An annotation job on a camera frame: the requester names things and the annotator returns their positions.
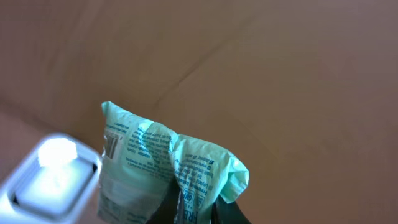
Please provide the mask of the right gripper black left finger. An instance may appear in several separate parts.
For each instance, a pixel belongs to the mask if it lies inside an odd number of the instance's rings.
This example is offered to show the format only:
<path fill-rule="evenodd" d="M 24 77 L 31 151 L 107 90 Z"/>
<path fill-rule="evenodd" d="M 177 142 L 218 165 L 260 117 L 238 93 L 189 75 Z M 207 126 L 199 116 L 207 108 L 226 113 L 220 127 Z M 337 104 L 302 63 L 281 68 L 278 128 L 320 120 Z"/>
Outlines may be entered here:
<path fill-rule="evenodd" d="M 161 204 L 146 223 L 184 224 L 184 208 L 182 190 L 176 179 L 173 179 Z"/>

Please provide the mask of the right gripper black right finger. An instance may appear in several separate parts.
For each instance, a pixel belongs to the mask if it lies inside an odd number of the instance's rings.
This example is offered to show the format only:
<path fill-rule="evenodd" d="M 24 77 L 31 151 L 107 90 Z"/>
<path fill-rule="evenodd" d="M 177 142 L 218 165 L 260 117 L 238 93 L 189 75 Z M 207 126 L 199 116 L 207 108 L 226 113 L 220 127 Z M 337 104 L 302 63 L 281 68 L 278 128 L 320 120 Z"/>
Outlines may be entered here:
<path fill-rule="evenodd" d="M 211 224 L 251 224 L 236 202 L 226 203 L 218 196 L 212 206 Z"/>

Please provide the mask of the light blue snack packet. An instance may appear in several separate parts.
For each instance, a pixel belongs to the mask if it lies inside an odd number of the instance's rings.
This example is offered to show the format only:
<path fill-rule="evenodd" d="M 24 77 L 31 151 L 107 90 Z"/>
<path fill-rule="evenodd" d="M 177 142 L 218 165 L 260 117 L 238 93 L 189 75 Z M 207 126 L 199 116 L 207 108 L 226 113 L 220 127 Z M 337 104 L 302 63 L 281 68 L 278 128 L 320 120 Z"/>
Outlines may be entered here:
<path fill-rule="evenodd" d="M 233 203 L 246 190 L 249 171 L 227 149 L 177 134 L 110 101 L 98 215 L 108 223 L 147 223 L 173 185 L 185 223 L 209 223 L 213 204 Z"/>

